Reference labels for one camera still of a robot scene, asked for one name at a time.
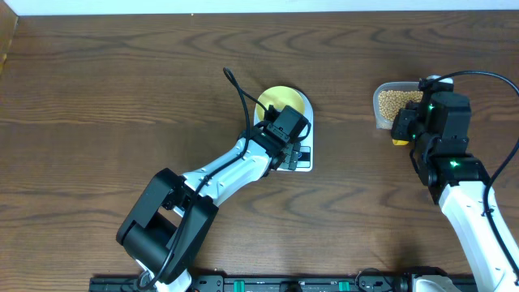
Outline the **yellow measuring scoop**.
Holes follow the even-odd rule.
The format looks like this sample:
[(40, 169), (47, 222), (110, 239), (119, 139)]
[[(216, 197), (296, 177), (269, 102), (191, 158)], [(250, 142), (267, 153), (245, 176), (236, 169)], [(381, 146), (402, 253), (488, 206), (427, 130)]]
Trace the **yellow measuring scoop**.
[(393, 145), (395, 146), (405, 146), (409, 143), (409, 141), (406, 140), (392, 140)]

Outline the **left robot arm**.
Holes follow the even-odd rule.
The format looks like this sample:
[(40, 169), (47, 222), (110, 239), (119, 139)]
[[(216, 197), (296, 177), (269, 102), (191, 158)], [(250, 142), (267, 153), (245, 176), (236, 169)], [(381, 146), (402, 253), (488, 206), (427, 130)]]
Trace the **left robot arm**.
[(138, 291), (185, 291), (187, 271), (220, 205), (271, 170), (295, 171), (285, 159), (313, 144), (309, 126), (296, 131), (259, 122), (208, 165), (182, 175), (168, 168), (155, 174), (118, 229), (116, 240), (142, 268)]

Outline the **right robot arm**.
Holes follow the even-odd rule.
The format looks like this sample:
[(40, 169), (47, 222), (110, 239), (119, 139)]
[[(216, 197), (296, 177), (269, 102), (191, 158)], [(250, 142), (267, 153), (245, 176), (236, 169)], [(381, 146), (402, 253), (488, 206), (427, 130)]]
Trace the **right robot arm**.
[(471, 108), (454, 92), (423, 95), (400, 109), (392, 124), (394, 140), (414, 143), (411, 161), (420, 181), (448, 218), (480, 291), (516, 291), (510, 264), (518, 246), (495, 202), (491, 178), (467, 152)]

